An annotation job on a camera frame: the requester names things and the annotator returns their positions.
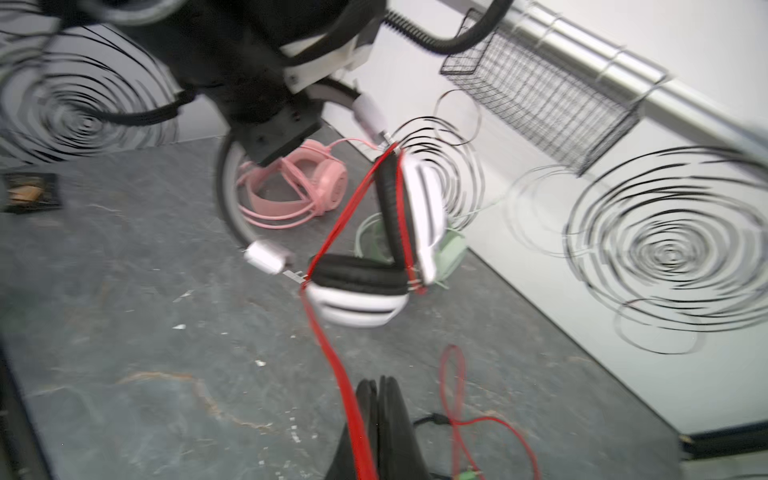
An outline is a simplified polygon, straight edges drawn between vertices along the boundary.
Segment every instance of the gray tabletop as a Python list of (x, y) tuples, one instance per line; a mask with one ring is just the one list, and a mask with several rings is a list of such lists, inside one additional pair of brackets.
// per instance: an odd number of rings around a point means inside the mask
[[(298, 285), (245, 263), (217, 217), (218, 144), (30, 168), (60, 175), (65, 208), (0, 215), (4, 348), (61, 480), (322, 478), (331, 462), (333, 374)], [(353, 184), (369, 168), (351, 147), (339, 156)], [(351, 224), (374, 211), (369, 194)], [(306, 265), (338, 213), (271, 235)], [(465, 416), (519, 428), (544, 478), (679, 478), (675, 432), (485, 264), (468, 255), (449, 286), (383, 328), (326, 326), (353, 383), (395, 376), (412, 416), (441, 411), (437, 365), (455, 343)], [(447, 473), (447, 427), (418, 437)], [(504, 429), (465, 437), (488, 478), (530, 478)]]

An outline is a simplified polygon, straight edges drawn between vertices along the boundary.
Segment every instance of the headphone headband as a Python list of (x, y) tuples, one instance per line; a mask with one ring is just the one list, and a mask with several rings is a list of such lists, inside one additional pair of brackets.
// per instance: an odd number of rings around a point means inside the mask
[[(315, 170), (307, 177), (296, 165), (299, 161), (313, 162)], [(299, 195), (299, 200), (276, 201), (261, 197), (257, 191), (276, 172)], [(268, 167), (252, 167), (238, 178), (237, 186), (245, 186), (250, 208), (240, 205), (248, 223), (268, 229), (285, 229), (308, 222), (335, 208), (346, 191), (346, 167), (318, 141), (306, 140), (290, 154), (274, 161)], [(302, 218), (292, 223), (264, 223), (260, 220), (285, 221)]]

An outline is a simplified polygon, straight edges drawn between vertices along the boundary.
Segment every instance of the black cable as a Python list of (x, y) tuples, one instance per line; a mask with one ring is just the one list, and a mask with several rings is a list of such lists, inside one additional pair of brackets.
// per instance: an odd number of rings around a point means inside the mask
[[(58, 21), (55, 30), (46, 38), (45, 42), (41, 46), (40, 55), (45, 55), (48, 47), (67, 27), (62, 20)], [(44, 61), (40, 61), (39, 67), (42, 70)], [(42, 77), (45, 79), (46, 74), (43, 71)], [(137, 113), (125, 113), (125, 112), (112, 112), (112, 111), (100, 111), (93, 108), (85, 107), (78, 102), (67, 101), (67, 105), (74, 109), (89, 115), (99, 121), (106, 121), (112, 124), (125, 125), (128, 127), (146, 127), (148, 125), (155, 125), (163, 123), (164, 121), (172, 120), (179, 116), (179, 108), (191, 103), (197, 96), (197, 89), (190, 85), (182, 85), (184, 88), (182, 91), (176, 94), (176, 101), (169, 104), (157, 107), (152, 110), (141, 111)]]
[(474, 47), (487, 37), (507, 15), (511, 6), (512, 0), (493, 0), (477, 23), (454, 38), (437, 38), (393, 10), (387, 10), (384, 24), (427, 51), (438, 55), (455, 55)]
[(413, 428), (416, 428), (419, 425), (424, 425), (425, 423), (434, 423), (435, 425), (451, 425), (451, 419), (442, 413), (430, 413), (426, 417), (414, 420)]
[[(443, 415), (442, 413), (430, 413), (425, 417), (414, 420), (413, 428), (415, 429), (419, 425), (424, 425), (425, 423), (434, 423), (436, 425), (450, 425), (451, 420), (446, 415)], [(429, 476), (431, 476), (435, 480), (452, 480), (450, 475), (443, 475), (442, 473), (430, 472)]]
[(68, 104), (84, 114), (90, 115), (100, 121), (107, 121), (118, 125), (127, 125), (128, 127), (144, 127), (147, 125), (159, 124), (178, 117), (180, 113), (179, 108), (192, 102), (196, 96), (197, 90), (186, 88), (176, 94), (176, 101), (172, 103), (155, 108), (154, 110), (131, 114), (94, 110), (93, 108), (83, 107), (74, 102), (69, 102)]

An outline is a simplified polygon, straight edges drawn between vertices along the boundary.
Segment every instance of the tangled red cable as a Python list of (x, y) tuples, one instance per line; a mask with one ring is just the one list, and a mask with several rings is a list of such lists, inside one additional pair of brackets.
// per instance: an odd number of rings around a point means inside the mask
[[(325, 253), (328, 251), (328, 249), (336, 240), (336, 238), (339, 236), (339, 234), (342, 232), (342, 230), (344, 230), (344, 226), (347, 225), (347, 223), (349, 222), (349, 219), (352, 218), (352, 215), (355, 213), (357, 206), (360, 204), (360, 202), (362, 201), (362, 198), (366, 194), (366, 191), (368, 190), (368, 188), (371, 186), (371, 183), (373, 182), (373, 174), (376, 172), (376, 170), (379, 168), (382, 162), (395, 150), (395, 148), (397, 148), (397, 143), (392, 144), (384, 152), (384, 154), (381, 157), (379, 157), (379, 159), (373, 164), (371, 169), (368, 170), (368, 173), (362, 179), (362, 181), (360, 182), (360, 185), (358, 185), (358, 187), (355, 189), (355, 193), (352, 195), (352, 198), (349, 199), (349, 203), (346, 205), (346, 207), (344, 207), (344, 210), (342, 211), (341, 215), (339, 215), (339, 219), (336, 221), (336, 224), (333, 225), (333, 230), (331, 230), (331, 233), (328, 235), (328, 238), (326, 238), (326, 241), (323, 243), (323, 246), (320, 247), (320, 250), (317, 252), (317, 255), (315, 255), (312, 262), (310, 263), (310, 268), (306, 271), (306, 280), (302, 284), (301, 289), (299, 291), (301, 296), (301, 301), (304, 304), (304, 310), (306, 311), (306, 316), (310, 320), (310, 328), (315, 333), (315, 336), (317, 337), (317, 341), (320, 344), (320, 348), (325, 354), (326, 358), (328, 359), (328, 363), (331, 365), (331, 369), (333, 370), (333, 375), (336, 377), (336, 383), (338, 384), (339, 391), (341, 392), (341, 399), (344, 405), (344, 411), (346, 413), (347, 429), (349, 430), (349, 440), (352, 443), (352, 454), (355, 457), (355, 472), (357, 474), (357, 480), (377, 480), (378, 478), (378, 475), (376, 474), (376, 467), (373, 463), (371, 445), (368, 442), (368, 435), (366, 434), (365, 423), (362, 421), (360, 408), (357, 405), (355, 390), (352, 388), (352, 383), (349, 381), (349, 377), (346, 374), (346, 370), (344, 369), (344, 365), (342, 364), (341, 359), (336, 354), (336, 351), (333, 349), (330, 342), (328, 341), (326, 334), (323, 332), (323, 329), (320, 327), (320, 324), (317, 322), (317, 318), (315, 317), (315, 311), (312, 308), (312, 304), (306, 298), (306, 286), (308, 282), (312, 279), (312, 273), (315, 271), (315, 267), (320, 257), (325, 255)], [(402, 158), (402, 152), (398, 157), (398, 165), (401, 158)], [(402, 176), (398, 175), (398, 184), (401, 182), (402, 182)], [(399, 194), (402, 193), (402, 187), (399, 188), (398, 192)], [(398, 216), (399, 217), (402, 216), (401, 211), (398, 212)], [(407, 244), (409, 245), (410, 239), (408, 237), (408, 230), (402, 229), (404, 225), (405, 225), (404, 223), (401, 224), (400, 234), (403, 238), (403, 243), (407, 242)], [(413, 261), (413, 258), (406, 254), (406, 268), (408, 268), (409, 275), (413, 275), (412, 261)]]
[[(456, 358), (456, 389), (454, 391), (454, 402), (453, 407), (451, 407), (448, 404), (448, 398), (445, 394), (445, 371), (447, 370), (447, 365), (449, 360), (451, 359), (451, 355), (454, 354)], [(475, 463), (475, 460), (472, 458), (472, 455), (469, 453), (469, 450), (467, 449), (467, 445), (464, 444), (464, 439), (462, 439), (462, 434), (459, 431), (460, 426), (464, 425), (472, 425), (473, 423), (478, 422), (496, 422), (499, 423), (505, 427), (507, 427), (515, 436), (518, 438), (520, 443), (523, 445), (523, 448), (525, 449), (525, 452), (528, 454), (528, 458), (531, 460), (531, 470), (533, 470), (533, 478), (534, 480), (540, 480), (541, 473), (538, 469), (538, 462), (536, 461), (536, 454), (533, 452), (533, 449), (531, 449), (531, 446), (528, 444), (528, 442), (525, 441), (525, 438), (523, 435), (520, 434), (517, 430), (515, 430), (512, 425), (509, 425), (507, 422), (501, 419), (497, 419), (496, 417), (491, 416), (482, 416), (478, 417), (476, 419), (472, 420), (461, 420), (462, 417), (462, 407), (464, 406), (464, 378), (466, 375), (467, 367), (466, 363), (464, 361), (464, 354), (462, 353), (462, 350), (458, 348), (456, 345), (448, 345), (446, 346), (445, 350), (442, 352), (442, 357), (440, 358), (440, 371), (439, 371), (439, 377), (440, 377), (440, 402), (442, 403), (442, 408), (445, 410), (445, 415), (448, 416), (449, 420), (451, 421), (451, 430), (452, 430), (452, 459), (453, 459), (453, 465), (452, 465), (452, 477), (457, 478), (459, 472), (460, 472), (460, 466), (459, 466), (459, 449), (461, 449), (464, 452), (464, 456), (467, 457), (467, 460), (469, 461), (470, 466), (473, 470), (475, 470), (478, 473), (478, 477), (480, 477), (480, 480), (485, 480), (485, 476), (481, 473), (480, 468)]]
[[(346, 418), (347, 418), (347, 429), (349, 430), (349, 440), (352, 444), (352, 453), (355, 458), (355, 472), (357, 474), (357, 480), (377, 480), (378, 478), (378, 475), (376, 474), (376, 467), (373, 462), (371, 446), (369, 444), (368, 435), (366, 433), (365, 423), (362, 420), (362, 415), (360, 414), (360, 409), (357, 405), (355, 390), (352, 388), (352, 383), (349, 381), (349, 377), (346, 374), (344, 365), (342, 364), (339, 356), (336, 354), (336, 351), (333, 349), (333, 346), (331, 346), (328, 340), (328, 337), (326, 337), (326, 334), (323, 332), (323, 328), (320, 327), (320, 324), (317, 322), (317, 318), (315, 317), (315, 312), (314, 312), (314, 309), (312, 308), (312, 304), (306, 298), (306, 286), (312, 278), (312, 273), (314, 272), (320, 257), (322, 257), (328, 251), (328, 249), (336, 240), (336, 238), (339, 236), (339, 234), (342, 232), (342, 230), (344, 230), (344, 226), (346, 226), (349, 220), (352, 218), (352, 215), (355, 213), (357, 206), (360, 204), (360, 202), (362, 201), (363, 197), (366, 194), (366, 191), (368, 190), (371, 183), (373, 182), (374, 173), (379, 168), (381, 163), (396, 148), (397, 148), (397, 143), (392, 144), (384, 152), (384, 154), (381, 157), (379, 157), (379, 159), (373, 164), (371, 169), (368, 171), (368, 173), (360, 182), (360, 185), (355, 189), (355, 193), (352, 195), (352, 198), (349, 199), (349, 203), (346, 205), (346, 207), (344, 207), (344, 210), (342, 211), (341, 215), (339, 215), (339, 219), (336, 221), (336, 224), (334, 224), (333, 230), (331, 230), (331, 233), (326, 238), (326, 241), (320, 247), (320, 250), (317, 252), (317, 255), (315, 255), (312, 262), (310, 263), (310, 267), (307, 270), (307, 274), (306, 274), (306, 280), (304, 281), (304, 283), (300, 288), (300, 296), (301, 296), (302, 303), (304, 305), (304, 310), (306, 311), (306, 316), (310, 321), (310, 328), (315, 333), (315, 337), (317, 337), (317, 341), (320, 344), (320, 348), (325, 354), (326, 358), (328, 359), (328, 363), (331, 365), (331, 369), (333, 370), (333, 375), (336, 377), (336, 383), (338, 384), (339, 391), (341, 392), (342, 403), (344, 405), (344, 411), (346, 413)], [(397, 209), (398, 209), (398, 226), (400, 229), (400, 236), (402, 238), (403, 249), (405, 251), (406, 270), (408, 271), (408, 276), (409, 276), (409, 279), (411, 280), (411, 284), (416, 284), (413, 254), (411, 250), (411, 240), (408, 233), (408, 228), (406, 226), (405, 202), (403, 201), (405, 186), (402, 178), (402, 169), (400, 168), (400, 163), (402, 161), (402, 152), (399, 153), (397, 161), (398, 161), (398, 168), (397, 168), (397, 179), (396, 179), (396, 195), (397, 195)], [(417, 290), (419, 292), (422, 292), (422, 287), (417, 286)], [(457, 352), (458, 382), (457, 382), (457, 391), (455, 394), (456, 401), (453, 406), (453, 409), (449, 409), (449, 405), (445, 397), (445, 365), (447, 364), (450, 358), (451, 352), (454, 352), (454, 351)], [(442, 400), (442, 406), (446, 412), (446, 415), (451, 420), (451, 426), (453, 430), (454, 478), (458, 475), (458, 472), (459, 472), (459, 466), (458, 466), (458, 447), (459, 446), (464, 451), (464, 454), (466, 455), (473, 469), (476, 470), (477, 472), (480, 472), (480, 469), (475, 464), (475, 460), (469, 454), (469, 450), (466, 448), (466, 445), (462, 440), (461, 433), (458, 431), (459, 426), (471, 425), (472, 423), (476, 423), (476, 422), (493, 421), (506, 426), (508, 429), (512, 430), (515, 436), (517, 436), (517, 438), (520, 440), (522, 445), (525, 447), (525, 451), (528, 453), (528, 456), (531, 458), (531, 465), (534, 472), (534, 479), (539, 480), (541, 476), (539, 474), (538, 464), (536, 462), (536, 455), (531, 450), (531, 447), (528, 446), (528, 443), (525, 441), (522, 435), (520, 435), (520, 433), (518, 433), (514, 428), (512, 428), (511, 425), (509, 425), (508, 423), (500, 419), (497, 419), (495, 417), (490, 417), (490, 416), (480, 417), (478, 419), (473, 419), (466, 422), (459, 419), (461, 417), (461, 410), (463, 405), (465, 371), (466, 371), (466, 367), (464, 362), (464, 356), (462, 355), (462, 351), (460, 350), (460, 348), (458, 348), (455, 345), (448, 346), (442, 355), (442, 360), (440, 363), (440, 399)], [(479, 474), (479, 476), (481, 480), (485, 480), (485, 477), (482, 475), (482, 473)]]

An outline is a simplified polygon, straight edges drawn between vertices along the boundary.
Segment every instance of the black ear pad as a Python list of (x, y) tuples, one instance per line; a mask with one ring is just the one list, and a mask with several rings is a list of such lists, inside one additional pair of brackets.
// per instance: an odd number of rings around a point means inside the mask
[[(397, 214), (397, 154), (392, 152), (389, 158), (384, 160), (379, 169), (374, 173), (376, 182), (376, 196), (379, 198), (379, 209), (382, 212), (384, 220), (384, 230), (389, 241), (389, 251), (395, 261), (395, 266), (406, 268), (406, 256), (402, 248), (402, 238), (400, 236), (400, 223)], [(406, 227), (408, 236), (411, 240), (412, 257), (416, 258), (413, 250), (415, 247), (415, 234), (413, 229), (413, 219), (411, 218), (411, 204), (408, 199), (408, 192), (404, 193), (404, 206), (406, 211)]]
[(312, 281), (320, 286), (378, 295), (408, 293), (408, 274), (397, 266), (367, 258), (326, 253), (315, 265)]

